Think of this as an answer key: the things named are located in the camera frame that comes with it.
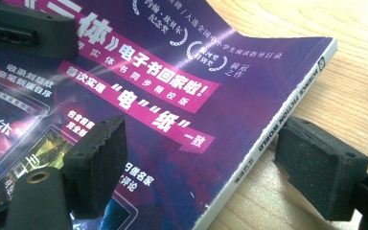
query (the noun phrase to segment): wood grain surface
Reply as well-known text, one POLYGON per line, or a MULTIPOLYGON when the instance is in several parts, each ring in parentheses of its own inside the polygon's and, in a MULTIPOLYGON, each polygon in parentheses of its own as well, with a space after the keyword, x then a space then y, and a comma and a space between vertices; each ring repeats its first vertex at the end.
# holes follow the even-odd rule
MULTIPOLYGON (((368 0, 209 0, 240 33, 332 36, 338 51, 293 116, 307 119, 368 155, 368 0)), ((209 229, 357 229, 323 220, 274 161, 272 143, 209 229)))

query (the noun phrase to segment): table top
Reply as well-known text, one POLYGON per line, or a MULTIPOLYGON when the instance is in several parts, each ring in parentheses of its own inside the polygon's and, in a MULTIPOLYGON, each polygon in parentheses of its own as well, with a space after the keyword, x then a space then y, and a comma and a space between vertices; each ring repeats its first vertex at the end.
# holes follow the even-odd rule
MULTIPOLYGON (((240 33, 332 36, 338 51, 292 116, 311 121, 368 155, 368 0, 208 0, 240 33)), ((274 161, 274 141, 210 229, 357 229, 323 220, 274 161)))

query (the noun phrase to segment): book spine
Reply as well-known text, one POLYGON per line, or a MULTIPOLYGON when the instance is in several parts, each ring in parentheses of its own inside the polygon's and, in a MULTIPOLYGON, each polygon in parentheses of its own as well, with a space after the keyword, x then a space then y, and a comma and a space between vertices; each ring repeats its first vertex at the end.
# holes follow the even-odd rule
POLYGON ((238 169, 232 174, 232 177, 225 184, 220 193, 215 197, 214 201, 208 207, 208 210, 195 223, 195 230, 207 229, 214 218, 218 215, 225 203, 231 195, 238 189, 247 173, 256 164, 257 160, 262 156, 263 152, 269 146, 271 141, 276 137, 280 128, 286 122, 295 107, 301 102, 307 94, 325 65, 331 60, 337 50, 336 40, 333 39, 327 49, 323 52, 320 59, 309 70, 304 79, 299 83, 282 107, 271 120, 270 124, 263 130, 258 141, 253 145, 252 149, 244 157, 243 162, 238 169))

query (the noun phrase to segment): book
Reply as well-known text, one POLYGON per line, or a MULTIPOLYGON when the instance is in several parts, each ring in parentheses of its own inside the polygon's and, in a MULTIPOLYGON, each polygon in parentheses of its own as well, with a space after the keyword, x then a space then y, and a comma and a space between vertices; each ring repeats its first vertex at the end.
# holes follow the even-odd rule
POLYGON ((74 229, 205 229, 336 52, 332 37, 239 34, 205 1, 5 0, 76 19, 78 57, 0 49, 0 204, 123 115, 128 162, 74 229))

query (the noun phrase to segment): book cover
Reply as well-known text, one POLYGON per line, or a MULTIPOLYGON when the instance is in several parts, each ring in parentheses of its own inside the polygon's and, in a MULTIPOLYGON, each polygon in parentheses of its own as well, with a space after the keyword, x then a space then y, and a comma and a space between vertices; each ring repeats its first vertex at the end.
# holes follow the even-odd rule
POLYGON ((6 0, 76 19, 80 55, 0 49, 0 204, 124 115, 128 162, 105 215, 74 229, 205 229, 336 51, 239 34, 205 1, 6 0))

